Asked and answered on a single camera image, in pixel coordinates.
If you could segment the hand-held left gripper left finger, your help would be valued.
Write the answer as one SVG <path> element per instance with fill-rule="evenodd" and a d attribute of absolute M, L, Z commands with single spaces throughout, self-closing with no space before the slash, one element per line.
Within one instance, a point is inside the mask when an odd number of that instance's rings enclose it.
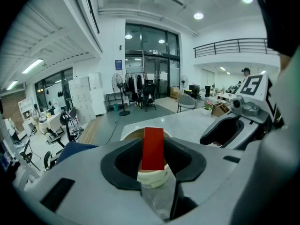
<path fill-rule="evenodd" d="M 84 150 L 59 162 L 39 181 L 39 200 L 81 225 L 161 225 L 137 181 L 142 141 Z"/>

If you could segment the glass entrance door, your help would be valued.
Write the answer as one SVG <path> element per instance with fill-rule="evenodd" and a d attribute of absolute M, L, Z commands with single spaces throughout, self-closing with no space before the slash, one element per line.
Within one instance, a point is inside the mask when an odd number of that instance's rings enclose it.
<path fill-rule="evenodd" d="M 171 87 L 179 87 L 180 44 L 173 32 L 148 25 L 125 25 L 126 78 L 135 82 L 151 80 L 157 98 L 169 97 Z"/>

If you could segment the clothes rack with dark coats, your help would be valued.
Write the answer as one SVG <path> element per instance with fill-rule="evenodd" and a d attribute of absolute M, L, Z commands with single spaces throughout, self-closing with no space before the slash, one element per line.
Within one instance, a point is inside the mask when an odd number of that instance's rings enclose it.
<path fill-rule="evenodd" d="M 144 76 L 143 73 L 126 73 L 125 95 L 131 102 L 136 102 L 143 97 Z"/>

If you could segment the white locker cabinet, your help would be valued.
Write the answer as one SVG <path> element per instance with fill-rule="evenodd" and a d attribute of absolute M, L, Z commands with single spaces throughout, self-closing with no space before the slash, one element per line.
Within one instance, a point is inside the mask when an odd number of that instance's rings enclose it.
<path fill-rule="evenodd" d="M 76 78 L 68 82 L 72 104 L 76 109 L 79 121 L 88 123 L 98 115 L 107 113 L 105 94 L 99 72 L 87 77 Z"/>

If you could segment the blue upholstered chair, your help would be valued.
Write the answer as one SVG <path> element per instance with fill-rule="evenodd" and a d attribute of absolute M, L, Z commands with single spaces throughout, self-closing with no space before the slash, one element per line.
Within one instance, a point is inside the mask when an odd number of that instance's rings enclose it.
<path fill-rule="evenodd" d="M 58 165 L 68 157 L 79 153 L 81 151 L 93 149 L 95 147 L 98 147 L 97 145 L 94 144 L 83 144 L 83 143 L 78 143 L 78 142 L 69 142 L 66 144 L 62 152 L 60 153 L 58 159 L 56 160 L 55 165 Z"/>

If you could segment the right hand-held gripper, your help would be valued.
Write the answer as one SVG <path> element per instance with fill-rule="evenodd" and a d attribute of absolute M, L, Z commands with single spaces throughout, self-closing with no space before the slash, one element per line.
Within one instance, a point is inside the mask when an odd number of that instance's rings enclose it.
<path fill-rule="evenodd" d="M 257 124 L 270 119 L 274 122 L 276 103 L 271 96 L 273 86 L 266 74 L 250 75 L 242 83 L 231 100 L 231 112 L 238 115 L 222 115 L 205 130 L 200 144 L 232 150 L 244 150 L 253 139 Z"/>

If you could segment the black balcony railing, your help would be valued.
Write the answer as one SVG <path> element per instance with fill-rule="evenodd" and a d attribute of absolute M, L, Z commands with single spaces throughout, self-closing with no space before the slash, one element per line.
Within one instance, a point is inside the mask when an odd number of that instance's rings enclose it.
<path fill-rule="evenodd" d="M 278 55 L 267 47 L 266 38 L 236 38 L 217 41 L 193 48 L 195 58 L 226 53 L 257 53 Z"/>

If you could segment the grey dining chair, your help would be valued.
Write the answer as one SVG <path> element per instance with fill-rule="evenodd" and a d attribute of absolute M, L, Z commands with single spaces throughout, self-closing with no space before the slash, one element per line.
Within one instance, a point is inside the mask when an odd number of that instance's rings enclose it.
<path fill-rule="evenodd" d="M 179 98 L 177 99 L 177 102 L 178 102 L 177 113 L 181 112 L 182 108 L 186 108 L 186 109 L 196 108 L 196 100 L 187 94 L 180 95 Z"/>

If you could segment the large black standing fan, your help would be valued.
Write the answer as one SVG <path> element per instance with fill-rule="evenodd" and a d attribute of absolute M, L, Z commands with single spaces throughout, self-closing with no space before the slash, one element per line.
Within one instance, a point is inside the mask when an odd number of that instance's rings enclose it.
<path fill-rule="evenodd" d="M 119 93 L 121 97 L 123 110 L 119 112 L 120 116 L 127 116 L 130 114 L 130 111 L 125 110 L 124 98 L 123 98 L 123 90 L 124 90 L 124 82 L 120 74 L 115 73 L 112 76 L 112 89 L 115 93 Z"/>

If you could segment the white table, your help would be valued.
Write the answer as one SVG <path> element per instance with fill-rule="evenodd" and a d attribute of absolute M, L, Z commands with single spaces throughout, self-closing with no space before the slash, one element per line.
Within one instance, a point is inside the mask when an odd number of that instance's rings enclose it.
<path fill-rule="evenodd" d="M 217 95 L 218 102 L 220 102 L 220 101 L 230 102 L 234 98 L 236 98 L 236 95 L 232 94 L 232 93 L 220 93 Z"/>

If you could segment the cream patterned bucket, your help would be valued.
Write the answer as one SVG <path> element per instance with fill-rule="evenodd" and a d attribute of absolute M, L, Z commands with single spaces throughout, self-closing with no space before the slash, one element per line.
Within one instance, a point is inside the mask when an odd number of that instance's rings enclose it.
<path fill-rule="evenodd" d="M 142 144 L 143 144 L 145 128 L 146 127 L 137 127 L 134 130 L 126 133 L 121 139 L 128 140 L 133 138 L 142 138 Z M 168 131 L 166 131 L 165 129 L 163 130 L 164 130 L 164 138 L 172 137 L 172 135 Z M 165 168 L 162 171 L 141 170 L 141 161 L 140 161 L 138 167 L 137 181 L 140 182 L 141 185 L 145 188 L 157 188 L 163 185 L 168 180 L 170 173 L 171 173 L 171 169 L 167 164 L 166 159 L 165 159 Z"/>

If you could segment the small black standing fan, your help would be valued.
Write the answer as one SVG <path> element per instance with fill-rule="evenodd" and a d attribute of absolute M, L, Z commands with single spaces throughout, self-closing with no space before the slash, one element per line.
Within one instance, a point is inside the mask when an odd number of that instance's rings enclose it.
<path fill-rule="evenodd" d="M 180 87 L 182 92 L 184 93 L 184 90 L 189 86 L 188 77 L 183 75 L 180 77 Z"/>

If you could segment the small red block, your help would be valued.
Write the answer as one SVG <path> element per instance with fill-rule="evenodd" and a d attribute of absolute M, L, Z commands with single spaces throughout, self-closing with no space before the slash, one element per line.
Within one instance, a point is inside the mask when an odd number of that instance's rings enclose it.
<path fill-rule="evenodd" d="M 164 130 L 146 127 L 142 144 L 141 170 L 162 171 L 164 168 Z"/>

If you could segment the black mesh chair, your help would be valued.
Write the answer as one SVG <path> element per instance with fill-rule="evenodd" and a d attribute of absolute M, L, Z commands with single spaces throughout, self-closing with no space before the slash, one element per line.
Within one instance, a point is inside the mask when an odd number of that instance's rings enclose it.
<path fill-rule="evenodd" d="M 50 151 L 46 152 L 45 156 L 44 156 L 44 167 L 45 170 L 48 171 L 51 168 L 53 168 L 55 166 L 57 157 L 56 156 L 52 156 L 52 153 Z"/>

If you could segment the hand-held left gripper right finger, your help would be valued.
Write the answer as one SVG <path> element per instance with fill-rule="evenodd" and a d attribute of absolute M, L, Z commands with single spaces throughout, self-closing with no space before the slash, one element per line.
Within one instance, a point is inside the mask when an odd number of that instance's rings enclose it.
<path fill-rule="evenodd" d="M 176 178 L 170 219 L 207 200 L 233 172 L 243 152 L 175 138 L 164 139 L 164 157 Z"/>

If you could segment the potted pink flower plant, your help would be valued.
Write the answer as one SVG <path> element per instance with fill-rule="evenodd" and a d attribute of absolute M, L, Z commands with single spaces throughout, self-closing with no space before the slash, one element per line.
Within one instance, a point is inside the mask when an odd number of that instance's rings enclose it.
<path fill-rule="evenodd" d="M 210 115 L 212 112 L 213 104 L 210 101 L 204 103 L 203 114 Z"/>

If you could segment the person's black shirt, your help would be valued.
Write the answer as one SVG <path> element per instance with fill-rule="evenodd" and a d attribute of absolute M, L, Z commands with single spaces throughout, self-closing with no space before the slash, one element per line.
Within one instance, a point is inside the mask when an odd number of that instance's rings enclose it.
<path fill-rule="evenodd" d="M 300 45 L 300 0 L 257 0 L 267 34 L 267 45 L 292 57 Z"/>

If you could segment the brown wooden desk organizer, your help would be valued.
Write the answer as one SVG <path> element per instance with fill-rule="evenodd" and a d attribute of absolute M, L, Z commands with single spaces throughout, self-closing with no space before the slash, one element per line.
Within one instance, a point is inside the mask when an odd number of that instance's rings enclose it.
<path fill-rule="evenodd" d="M 217 103 L 213 105 L 211 114 L 220 117 L 226 113 L 228 113 L 230 109 L 223 103 Z"/>

